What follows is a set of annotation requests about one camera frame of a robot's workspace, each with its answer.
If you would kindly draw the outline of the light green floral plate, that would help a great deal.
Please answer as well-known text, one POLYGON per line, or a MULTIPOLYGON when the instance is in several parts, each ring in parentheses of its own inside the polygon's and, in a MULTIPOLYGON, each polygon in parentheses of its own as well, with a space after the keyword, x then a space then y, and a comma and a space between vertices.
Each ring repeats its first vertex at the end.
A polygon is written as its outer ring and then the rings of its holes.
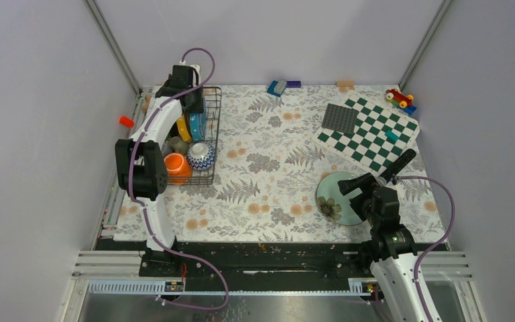
POLYGON ((343 195, 338 182, 357 178, 349 172, 334 172, 324 177, 317 186, 315 203, 317 210, 332 222, 339 225, 353 226, 363 222, 360 216, 351 208, 350 199, 361 193, 355 189, 343 195))

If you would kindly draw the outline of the yellow dotted plate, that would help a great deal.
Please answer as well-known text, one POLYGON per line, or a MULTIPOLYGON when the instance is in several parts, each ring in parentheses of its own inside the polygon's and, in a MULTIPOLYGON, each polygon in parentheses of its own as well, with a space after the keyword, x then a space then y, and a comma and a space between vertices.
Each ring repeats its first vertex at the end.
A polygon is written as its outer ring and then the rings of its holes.
POLYGON ((185 116, 185 114, 182 114, 176 120, 176 126, 178 129, 179 136, 184 142, 186 142, 187 144, 193 142, 192 136, 190 134, 190 127, 188 125, 187 117, 185 116))

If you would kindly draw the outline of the blue dotted plate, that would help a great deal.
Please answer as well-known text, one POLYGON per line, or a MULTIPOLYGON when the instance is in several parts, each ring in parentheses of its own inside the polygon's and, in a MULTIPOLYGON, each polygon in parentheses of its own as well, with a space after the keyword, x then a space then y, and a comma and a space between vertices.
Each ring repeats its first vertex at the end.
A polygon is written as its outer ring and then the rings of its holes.
POLYGON ((207 116, 205 112, 189 114, 190 134, 194 142, 201 142, 206 136, 207 116))

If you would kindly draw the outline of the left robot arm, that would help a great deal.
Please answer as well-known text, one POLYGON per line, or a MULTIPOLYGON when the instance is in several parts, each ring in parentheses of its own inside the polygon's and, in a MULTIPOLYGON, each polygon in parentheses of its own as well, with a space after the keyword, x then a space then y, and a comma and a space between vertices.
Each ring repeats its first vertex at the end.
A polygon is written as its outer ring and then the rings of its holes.
POLYGON ((119 187, 138 208, 146 233, 140 270, 143 275, 152 272, 171 276, 182 267, 162 196, 169 183, 162 145, 180 117, 204 110, 204 82, 199 70, 199 66, 184 62, 174 65, 168 80, 156 92, 145 121, 130 138, 115 143, 119 187))

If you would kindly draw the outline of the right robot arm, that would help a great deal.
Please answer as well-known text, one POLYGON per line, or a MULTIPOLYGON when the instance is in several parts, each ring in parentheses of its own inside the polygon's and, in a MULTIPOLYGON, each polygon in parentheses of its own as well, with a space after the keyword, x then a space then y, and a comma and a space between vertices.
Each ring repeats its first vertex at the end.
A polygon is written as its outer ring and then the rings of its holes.
POLYGON ((428 290, 416 243, 400 222, 396 190, 382 186, 372 174, 340 180, 339 191, 360 194, 349 200, 351 208, 365 219, 371 239, 361 244, 356 257, 361 273, 373 276, 384 294, 395 321, 441 321, 428 290))

